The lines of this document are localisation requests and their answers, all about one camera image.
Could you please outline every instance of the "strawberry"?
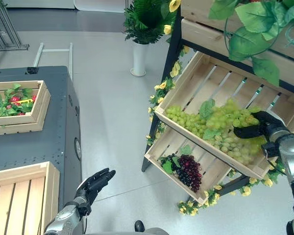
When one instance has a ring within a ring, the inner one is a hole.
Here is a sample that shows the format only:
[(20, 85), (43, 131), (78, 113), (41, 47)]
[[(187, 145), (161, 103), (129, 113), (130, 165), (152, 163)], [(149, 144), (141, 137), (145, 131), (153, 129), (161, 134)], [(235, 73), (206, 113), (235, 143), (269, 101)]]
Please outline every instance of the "strawberry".
[(16, 102), (16, 101), (20, 101), (20, 100), (21, 99), (19, 97), (14, 96), (10, 99), (10, 102)]

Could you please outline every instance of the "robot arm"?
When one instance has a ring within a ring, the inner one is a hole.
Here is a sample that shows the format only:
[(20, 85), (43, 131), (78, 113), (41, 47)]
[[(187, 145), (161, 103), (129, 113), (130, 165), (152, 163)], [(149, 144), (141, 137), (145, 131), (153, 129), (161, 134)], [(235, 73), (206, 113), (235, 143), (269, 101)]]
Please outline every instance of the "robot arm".
[(115, 170), (109, 171), (109, 168), (106, 168), (84, 180), (78, 186), (74, 200), (68, 202), (47, 225), (44, 235), (72, 235), (82, 217), (90, 214), (91, 205), (98, 193), (108, 185), (115, 173)]
[[(282, 121), (267, 112), (260, 111), (253, 115), (259, 120), (259, 125), (235, 128), (234, 133), (240, 138), (266, 137), (268, 143), (262, 145), (262, 150), (269, 158), (281, 157), (294, 197), (294, 134), (289, 132)], [(294, 235), (294, 220), (288, 223), (287, 234)]]

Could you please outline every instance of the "white flower pot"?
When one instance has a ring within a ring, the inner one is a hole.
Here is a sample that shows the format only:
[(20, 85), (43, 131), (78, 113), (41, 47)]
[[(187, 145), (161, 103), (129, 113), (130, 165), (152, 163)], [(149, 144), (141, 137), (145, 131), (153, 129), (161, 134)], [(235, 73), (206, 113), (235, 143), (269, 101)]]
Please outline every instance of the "white flower pot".
[(136, 77), (145, 76), (145, 60), (147, 54), (148, 44), (139, 44), (133, 42), (133, 68), (130, 70), (131, 74)]

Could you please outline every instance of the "white floor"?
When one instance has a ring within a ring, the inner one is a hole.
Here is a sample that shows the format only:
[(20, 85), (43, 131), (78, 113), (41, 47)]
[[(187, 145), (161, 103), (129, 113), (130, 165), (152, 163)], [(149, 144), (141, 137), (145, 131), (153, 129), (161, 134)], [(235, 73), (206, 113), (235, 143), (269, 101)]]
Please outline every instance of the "white floor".
[[(149, 132), (148, 99), (160, 82), (168, 44), (151, 45), (147, 75), (130, 75), (131, 42), (121, 33), (20, 32), (29, 51), (0, 52), (0, 69), (31, 66), (40, 42), (68, 48), (73, 42), (74, 87), (81, 107), (83, 177), (109, 167), (115, 177), (98, 195), (88, 217), (87, 233), (161, 227), (171, 235), (283, 235), (294, 218), (286, 178), (268, 188), (259, 185), (249, 197), (223, 196), (217, 205), (183, 216), (176, 204), (187, 194), (151, 166), (141, 164)], [(67, 65), (65, 52), (44, 54), (40, 66)]]

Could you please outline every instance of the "gray table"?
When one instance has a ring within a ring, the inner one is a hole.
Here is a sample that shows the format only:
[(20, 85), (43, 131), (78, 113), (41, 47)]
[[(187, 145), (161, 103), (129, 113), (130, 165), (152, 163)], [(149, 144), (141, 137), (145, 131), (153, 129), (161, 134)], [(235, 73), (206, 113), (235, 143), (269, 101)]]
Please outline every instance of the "gray table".
[(51, 94), (42, 131), (0, 135), (0, 170), (50, 161), (60, 171), (59, 209), (81, 182), (79, 103), (67, 67), (0, 70), (0, 82), (44, 80)]

